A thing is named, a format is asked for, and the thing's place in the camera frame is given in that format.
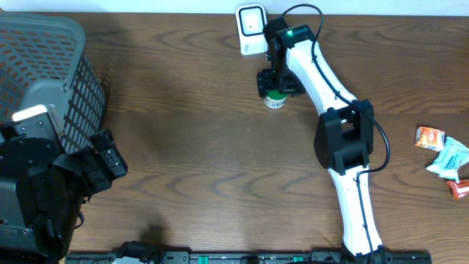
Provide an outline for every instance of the white wall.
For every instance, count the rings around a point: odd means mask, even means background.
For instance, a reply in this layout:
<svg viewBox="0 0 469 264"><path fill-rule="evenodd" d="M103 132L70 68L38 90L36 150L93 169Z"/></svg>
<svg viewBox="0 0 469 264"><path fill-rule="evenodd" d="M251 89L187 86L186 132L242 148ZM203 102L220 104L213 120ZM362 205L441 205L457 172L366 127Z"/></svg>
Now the white wall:
<svg viewBox="0 0 469 264"><path fill-rule="evenodd" d="M469 15L468 0L0 0L5 11L234 13L243 4L259 3L279 14L294 4L317 5L325 14ZM296 13L310 13L307 8Z"/></svg>

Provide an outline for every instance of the snack packet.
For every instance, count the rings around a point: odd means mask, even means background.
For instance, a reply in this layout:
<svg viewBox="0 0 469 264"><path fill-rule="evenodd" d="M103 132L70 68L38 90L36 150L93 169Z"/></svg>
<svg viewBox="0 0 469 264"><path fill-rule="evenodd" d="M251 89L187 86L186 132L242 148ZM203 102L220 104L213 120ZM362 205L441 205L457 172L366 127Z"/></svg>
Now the snack packet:
<svg viewBox="0 0 469 264"><path fill-rule="evenodd" d="M446 137L446 143L433 164L428 166L430 172L438 173L440 177L455 180L459 183L457 170L469 161L469 149L457 140Z"/></svg>
<svg viewBox="0 0 469 264"><path fill-rule="evenodd" d="M445 143L445 131L434 128L419 127L416 134L416 146L428 148L434 151L443 150Z"/></svg>
<svg viewBox="0 0 469 264"><path fill-rule="evenodd" d="M451 188L455 199L461 199L466 194L469 194L469 180L461 180L459 183L456 183L454 180L449 180L446 184Z"/></svg>

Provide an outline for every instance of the orange packet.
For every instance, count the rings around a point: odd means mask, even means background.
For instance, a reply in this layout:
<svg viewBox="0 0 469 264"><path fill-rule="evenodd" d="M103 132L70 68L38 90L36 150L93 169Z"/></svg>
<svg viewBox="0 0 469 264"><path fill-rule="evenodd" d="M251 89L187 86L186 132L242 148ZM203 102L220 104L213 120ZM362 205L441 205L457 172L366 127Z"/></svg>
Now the orange packet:
<svg viewBox="0 0 469 264"><path fill-rule="evenodd" d="M434 128L419 127L416 134L416 146L424 147L434 151L441 151L444 148L445 131Z"/></svg>
<svg viewBox="0 0 469 264"><path fill-rule="evenodd" d="M454 180L449 180L446 184L451 188L455 199L461 199L466 194L469 194L469 180L461 180L459 183L456 183Z"/></svg>

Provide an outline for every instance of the plastic basket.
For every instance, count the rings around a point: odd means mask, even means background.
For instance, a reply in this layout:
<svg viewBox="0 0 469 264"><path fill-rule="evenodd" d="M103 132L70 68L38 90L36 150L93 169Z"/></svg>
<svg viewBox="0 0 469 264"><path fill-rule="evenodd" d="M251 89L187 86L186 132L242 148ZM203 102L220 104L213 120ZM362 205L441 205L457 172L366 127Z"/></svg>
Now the plastic basket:
<svg viewBox="0 0 469 264"><path fill-rule="evenodd" d="M68 18L0 14L0 124L36 105L63 121L67 153L90 145L100 130L106 99L84 56L85 34Z"/></svg>

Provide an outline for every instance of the wooden table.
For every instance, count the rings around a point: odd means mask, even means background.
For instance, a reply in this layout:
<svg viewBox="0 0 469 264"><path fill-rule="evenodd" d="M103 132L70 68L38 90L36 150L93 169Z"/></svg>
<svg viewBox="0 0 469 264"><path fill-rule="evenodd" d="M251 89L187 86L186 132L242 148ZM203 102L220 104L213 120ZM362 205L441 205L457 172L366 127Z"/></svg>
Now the wooden table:
<svg viewBox="0 0 469 264"><path fill-rule="evenodd" d="M307 95L265 106L255 76L270 63L240 54L234 15L61 15L85 28L87 56L111 88L104 128L129 165L83 206L71 251L132 240L194 251L341 246L336 189L314 154L316 110ZM287 20L315 29L318 17ZM388 168L370 182L383 243L466 263L469 198L454 200L425 169L437 153L413 143L429 125L469 146L469 19L328 15L320 44L391 141ZM374 142L371 167L384 159L378 133Z"/></svg>

